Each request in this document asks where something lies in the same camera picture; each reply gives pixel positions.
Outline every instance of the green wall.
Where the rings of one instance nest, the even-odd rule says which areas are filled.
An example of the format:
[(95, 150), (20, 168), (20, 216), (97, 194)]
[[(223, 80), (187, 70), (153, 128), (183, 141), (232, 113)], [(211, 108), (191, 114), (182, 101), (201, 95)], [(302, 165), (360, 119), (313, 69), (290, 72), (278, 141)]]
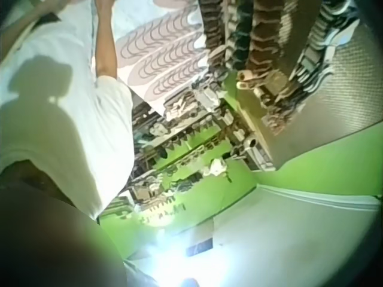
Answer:
[(260, 184), (338, 195), (380, 195), (382, 177), (383, 123), (256, 174)]
[(256, 178), (245, 164), (228, 161), (227, 165), (232, 183), (224, 176), (209, 176), (187, 193), (177, 195), (175, 204), (184, 203), (186, 210), (171, 218), (166, 226), (151, 227), (140, 223), (140, 217), (147, 216), (149, 210), (133, 213), (128, 219), (110, 216), (101, 220), (101, 226), (123, 257), (128, 257), (139, 247), (150, 243), (156, 238), (156, 231), (160, 228), (164, 228), (167, 234), (174, 234), (193, 227), (219, 213), (256, 186)]

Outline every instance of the person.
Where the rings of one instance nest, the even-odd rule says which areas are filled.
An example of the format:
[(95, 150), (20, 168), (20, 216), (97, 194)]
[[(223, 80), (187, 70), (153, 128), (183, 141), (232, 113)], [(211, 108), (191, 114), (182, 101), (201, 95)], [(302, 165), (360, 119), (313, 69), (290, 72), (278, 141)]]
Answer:
[[(83, 270), (99, 260), (86, 234), (75, 231), (80, 216), (71, 215), (95, 220), (134, 164), (131, 93), (117, 79), (114, 0), (34, 2), (1, 30), (1, 268), (12, 286), (123, 286), (98, 280), (111, 274), (99, 266)], [(129, 282), (132, 272), (124, 272)]]
[[(89, 0), (40, 2), (3, 31), (0, 67), (0, 182), (32, 185), (92, 219), (134, 164), (131, 93), (117, 79), (114, 0), (95, 4), (95, 82)], [(58, 21), (34, 27), (50, 13)]]

